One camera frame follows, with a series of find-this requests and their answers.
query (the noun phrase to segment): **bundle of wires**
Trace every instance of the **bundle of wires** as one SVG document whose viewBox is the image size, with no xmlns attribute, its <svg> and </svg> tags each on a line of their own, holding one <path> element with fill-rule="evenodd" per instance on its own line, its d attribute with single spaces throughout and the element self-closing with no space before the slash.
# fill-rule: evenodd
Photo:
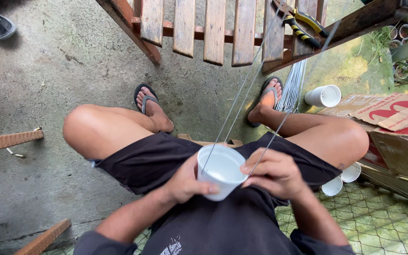
<svg viewBox="0 0 408 255">
<path fill-rule="evenodd" d="M 296 113 L 300 106 L 300 97 L 302 95 L 303 80 L 305 78 L 307 59 L 295 63 L 291 72 L 287 76 L 281 94 L 281 99 L 276 105 L 275 110 L 284 113 Z"/>
</svg>

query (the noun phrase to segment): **yellow pliers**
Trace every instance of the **yellow pliers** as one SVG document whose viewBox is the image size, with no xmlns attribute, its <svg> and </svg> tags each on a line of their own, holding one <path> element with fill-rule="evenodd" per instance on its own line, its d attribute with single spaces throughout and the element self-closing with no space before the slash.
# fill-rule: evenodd
<svg viewBox="0 0 408 255">
<path fill-rule="evenodd" d="M 311 46 L 315 48 L 320 48 L 320 42 L 316 40 L 313 36 L 308 34 L 306 31 L 301 28 L 297 20 L 302 20 L 309 24 L 315 32 L 319 33 L 322 38 L 327 38 L 329 36 L 328 32 L 325 28 L 319 23 L 319 21 L 315 20 L 313 17 L 309 16 L 306 13 L 298 11 L 297 8 L 292 9 L 285 1 L 280 3 L 278 0 L 272 0 L 273 5 L 276 8 L 280 9 L 280 15 L 283 16 L 284 13 L 290 14 L 287 15 L 286 18 L 283 20 L 283 24 L 289 24 L 292 28 L 292 31 L 303 41 L 309 43 Z"/>
</svg>

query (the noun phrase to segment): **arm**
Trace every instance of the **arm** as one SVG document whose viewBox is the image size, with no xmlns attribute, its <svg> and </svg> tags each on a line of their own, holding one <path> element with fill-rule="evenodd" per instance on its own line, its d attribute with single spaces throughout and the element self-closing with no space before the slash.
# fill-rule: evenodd
<svg viewBox="0 0 408 255">
<path fill-rule="evenodd" d="M 248 174 L 264 150 L 255 151 L 241 166 L 241 172 Z M 251 184 L 266 189 L 273 196 L 290 199 L 298 227 L 308 236 L 329 245 L 348 245 L 343 231 L 303 181 L 291 156 L 268 149 L 242 187 Z"/>
<path fill-rule="evenodd" d="M 218 187 L 196 180 L 197 154 L 190 157 L 162 187 L 113 212 L 95 231 L 118 242 L 132 242 L 176 204 L 194 195 L 217 194 Z"/>
</svg>

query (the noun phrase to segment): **green tiled floor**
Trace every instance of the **green tiled floor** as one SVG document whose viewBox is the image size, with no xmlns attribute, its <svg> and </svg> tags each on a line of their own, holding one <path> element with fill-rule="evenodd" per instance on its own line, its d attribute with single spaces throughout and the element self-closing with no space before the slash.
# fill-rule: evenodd
<svg viewBox="0 0 408 255">
<path fill-rule="evenodd" d="M 408 199 L 369 183 L 346 183 L 336 196 L 316 193 L 335 221 L 343 229 L 355 253 L 373 255 L 408 254 Z M 290 206 L 277 207 L 280 230 L 290 237 L 297 228 Z M 136 239 L 140 254 L 150 230 Z M 71 255 L 73 246 L 42 255 Z"/>
</svg>

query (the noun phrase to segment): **man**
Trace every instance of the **man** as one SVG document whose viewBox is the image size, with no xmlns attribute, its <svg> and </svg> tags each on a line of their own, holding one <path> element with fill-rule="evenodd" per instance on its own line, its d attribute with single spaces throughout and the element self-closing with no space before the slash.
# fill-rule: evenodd
<svg viewBox="0 0 408 255">
<path fill-rule="evenodd" d="M 248 120 L 272 129 L 285 117 L 273 109 L 281 97 L 277 77 Z M 147 255 L 185 254 L 352 254 L 348 241 L 311 189 L 330 181 L 367 151 L 366 132 L 343 118 L 291 114 L 252 175 L 225 200 L 203 194 L 218 187 L 196 180 L 200 145 L 165 132 L 174 126 L 152 89 L 141 84 L 137 111 L 96 105 L 74 109 L 64 121 L 67 143 L 143 198 L 113 212 L 94 231 L 83 234 L 76 255 L 132 254 L 133 240 L 147 227 Z M 248 174 L 272 133 L 236 150 Z M 297 221 L 289 240 L 278 228 L 274 209 L 290 200 Z"/>
</svg>

